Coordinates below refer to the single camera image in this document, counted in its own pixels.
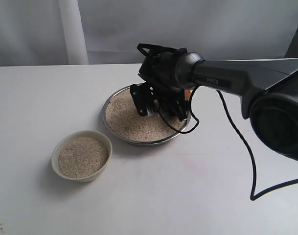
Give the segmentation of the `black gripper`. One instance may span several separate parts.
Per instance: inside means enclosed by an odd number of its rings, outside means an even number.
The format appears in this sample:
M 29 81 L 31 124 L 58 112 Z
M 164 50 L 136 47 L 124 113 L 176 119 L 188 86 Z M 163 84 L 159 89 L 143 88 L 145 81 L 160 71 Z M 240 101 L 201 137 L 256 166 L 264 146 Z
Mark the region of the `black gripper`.
M 153 85 L 160 92 L 178 92 L 187 90 L 185 85 L 177 79 L 178 62 L 186 55 L 185 52 L 143 52 L 145 59 L 138 71 L 139 77 L 145 82 Z M 147 83 L 133 84 L 129 91 L 141 117 L 151 117 L 157 112 L 153 88 Z M 187 100 L 184 93 L 175 93 L 161 99 L 162 109 L 179 121 L 188 118 L 186 107 Z

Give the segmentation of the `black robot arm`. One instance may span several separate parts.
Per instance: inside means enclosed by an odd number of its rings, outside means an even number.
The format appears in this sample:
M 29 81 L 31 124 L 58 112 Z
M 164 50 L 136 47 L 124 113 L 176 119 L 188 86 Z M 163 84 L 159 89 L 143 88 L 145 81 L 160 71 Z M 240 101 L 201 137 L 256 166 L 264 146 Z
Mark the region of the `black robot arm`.
M 298 58 L 207 61 L 196 53 L 149 52 L 130 93 L 142 117 L 160 101 L 171 115 L 185 120 L 183 94 L 204 86 L 241 100 L 241 115 L 272 151 L 298 161 Z

